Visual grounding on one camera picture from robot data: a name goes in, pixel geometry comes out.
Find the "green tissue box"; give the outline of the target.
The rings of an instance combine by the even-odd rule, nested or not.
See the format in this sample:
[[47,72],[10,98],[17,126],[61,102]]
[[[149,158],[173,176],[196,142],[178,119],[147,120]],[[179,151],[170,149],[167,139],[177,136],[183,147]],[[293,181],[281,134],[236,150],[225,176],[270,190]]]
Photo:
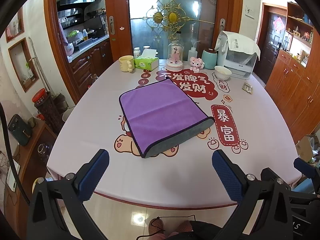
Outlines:
[[142,55],[134,59],[138,69],[153,71],[159,67],[159,58],[156,49],[144,49]]

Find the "cream yellow mug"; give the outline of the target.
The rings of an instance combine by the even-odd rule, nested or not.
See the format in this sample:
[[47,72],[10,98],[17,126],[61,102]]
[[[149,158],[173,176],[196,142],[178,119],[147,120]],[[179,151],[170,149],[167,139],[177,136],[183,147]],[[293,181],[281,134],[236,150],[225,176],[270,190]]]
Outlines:
[[134,57],[132,55],[126,55],[119,58],[120,70],[122,72],[133,72],[135,68]]

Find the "white small bowl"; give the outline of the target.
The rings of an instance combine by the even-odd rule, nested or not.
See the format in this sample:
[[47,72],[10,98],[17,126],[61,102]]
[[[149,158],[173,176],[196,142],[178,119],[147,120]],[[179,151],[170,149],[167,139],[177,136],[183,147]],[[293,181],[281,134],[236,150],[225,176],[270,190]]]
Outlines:
[[232,75],[232,72],[228,68],[223,66],[215,66],[214,70],[215,76],[221,81],[228,80]]

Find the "white water dispenser appliance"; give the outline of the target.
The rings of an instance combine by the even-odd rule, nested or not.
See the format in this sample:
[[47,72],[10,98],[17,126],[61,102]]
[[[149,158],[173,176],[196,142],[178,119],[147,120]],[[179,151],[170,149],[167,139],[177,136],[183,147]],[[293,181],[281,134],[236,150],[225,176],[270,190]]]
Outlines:
[[260,60],[260,48],[249,37],[230,31],[221,31],[214,48],[217,65],[229,69],[232,77],[248,79],[256,61]]

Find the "glass dome pink figurine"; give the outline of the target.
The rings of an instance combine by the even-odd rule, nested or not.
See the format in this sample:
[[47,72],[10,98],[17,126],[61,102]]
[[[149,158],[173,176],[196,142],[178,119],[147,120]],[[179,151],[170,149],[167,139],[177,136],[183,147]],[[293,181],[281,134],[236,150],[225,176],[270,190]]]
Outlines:
[[171,72],[180,72],[183,69],[183,45],[179,40],[174,40],[168,45],[165,68]]

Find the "pink block pig figurine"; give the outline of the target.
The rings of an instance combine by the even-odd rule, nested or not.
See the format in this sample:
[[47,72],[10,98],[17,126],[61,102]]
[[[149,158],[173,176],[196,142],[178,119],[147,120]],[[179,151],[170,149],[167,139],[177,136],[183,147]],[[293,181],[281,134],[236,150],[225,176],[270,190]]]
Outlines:
[[192,70],[195,73],[199,72],[204,68],[204,62],[201,58],[191,57],[189,59],[189,63],[190,63],[190,70]]

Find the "teal ceramic canister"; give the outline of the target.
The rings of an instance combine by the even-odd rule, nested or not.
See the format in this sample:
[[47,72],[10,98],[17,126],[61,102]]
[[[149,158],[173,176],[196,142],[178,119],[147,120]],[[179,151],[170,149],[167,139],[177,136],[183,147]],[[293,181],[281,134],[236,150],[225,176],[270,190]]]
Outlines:
[[212,48],[204,49],[201,59],[204,62],[204,68],[213,70],[217,62],[217,51]]

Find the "pink printed tablecloth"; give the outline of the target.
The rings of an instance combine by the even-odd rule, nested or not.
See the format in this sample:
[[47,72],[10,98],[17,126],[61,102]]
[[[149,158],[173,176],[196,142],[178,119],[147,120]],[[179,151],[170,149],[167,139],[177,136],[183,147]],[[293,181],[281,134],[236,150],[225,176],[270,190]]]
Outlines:
[[300,178],[297,151],[276,105],[254,78],[222,82],[213,72],[159,67],[134,73],[112,64],[91,85],[51,151],[54,178],[76,172],[100,150],[108,168],[96,192],[151,207],[231,205],[212,165],[215,150],[257,178],[271,168],[286,183]]

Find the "cardboard box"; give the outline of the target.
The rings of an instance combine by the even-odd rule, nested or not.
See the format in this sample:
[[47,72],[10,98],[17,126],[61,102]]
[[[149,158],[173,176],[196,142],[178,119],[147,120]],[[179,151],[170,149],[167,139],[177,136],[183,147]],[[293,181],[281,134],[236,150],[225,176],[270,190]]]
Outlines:
[[314,155],[314,151],[319,146],[319,139],[315,134],[307,134],[297,144],[296,150],[298,156],[306,162],[309,162]]

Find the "dark green air fryer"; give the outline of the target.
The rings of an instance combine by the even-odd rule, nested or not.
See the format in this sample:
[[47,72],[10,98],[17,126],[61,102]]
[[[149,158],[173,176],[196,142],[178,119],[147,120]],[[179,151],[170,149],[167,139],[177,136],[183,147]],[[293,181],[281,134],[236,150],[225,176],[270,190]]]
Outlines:
[[26,146],[33,135],[31,127],[18,114],[10,119],[8,130],[21,146]]

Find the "blister pill pack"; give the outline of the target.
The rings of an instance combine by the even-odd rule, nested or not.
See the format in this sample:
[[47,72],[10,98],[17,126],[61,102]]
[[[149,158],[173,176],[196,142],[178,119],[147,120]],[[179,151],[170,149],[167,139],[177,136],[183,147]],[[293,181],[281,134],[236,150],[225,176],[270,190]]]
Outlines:
[[246,91],[249,94],[253,94],[253,87],[249,83],[244,83],[242,86],[242,90]]

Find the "red lidded plastic jar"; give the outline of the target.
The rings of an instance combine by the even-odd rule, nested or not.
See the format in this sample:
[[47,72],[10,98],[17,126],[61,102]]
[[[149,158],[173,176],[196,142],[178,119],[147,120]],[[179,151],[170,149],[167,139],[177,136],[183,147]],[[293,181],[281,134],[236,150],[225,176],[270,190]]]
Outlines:
[[43,103],[47,97],[48,97],[47,90],[45,88],[42,88],[32,97],[31,100],[34,103],[34,106],[36,107],[39,104]]

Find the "wooden storage cabinet wall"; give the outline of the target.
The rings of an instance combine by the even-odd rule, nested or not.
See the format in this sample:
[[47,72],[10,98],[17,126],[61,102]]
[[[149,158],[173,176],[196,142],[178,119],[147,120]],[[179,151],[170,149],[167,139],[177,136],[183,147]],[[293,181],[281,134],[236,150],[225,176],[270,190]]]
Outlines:
[[294,142],[319,126],[319,33],[296,3],[287,4],[285,33],[266,91],[282,114]]

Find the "white squeeze bottle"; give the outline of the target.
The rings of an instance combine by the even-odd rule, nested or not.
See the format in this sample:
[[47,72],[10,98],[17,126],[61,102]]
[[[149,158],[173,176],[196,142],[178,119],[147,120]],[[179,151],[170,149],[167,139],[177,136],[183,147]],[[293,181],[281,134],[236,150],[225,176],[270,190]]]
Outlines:
[[194,42],[193,45],[191,46],[191,48],[189,49],[189,51],[188,51],[188,61],[190,61],[190,59],[192,57],[197,58],[197,49],[196,49],[196,47],[197,47],[198,43],[200,43],[200,41]]

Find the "purple and grey towel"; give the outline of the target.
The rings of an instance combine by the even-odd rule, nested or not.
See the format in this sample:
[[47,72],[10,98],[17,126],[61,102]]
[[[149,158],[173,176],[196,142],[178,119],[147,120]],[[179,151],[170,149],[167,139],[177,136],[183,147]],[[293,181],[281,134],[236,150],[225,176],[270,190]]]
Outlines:
[[214,124],[170,79],[129,90],[119,97],[133,144],[142,158],[154,157],[197,136]]

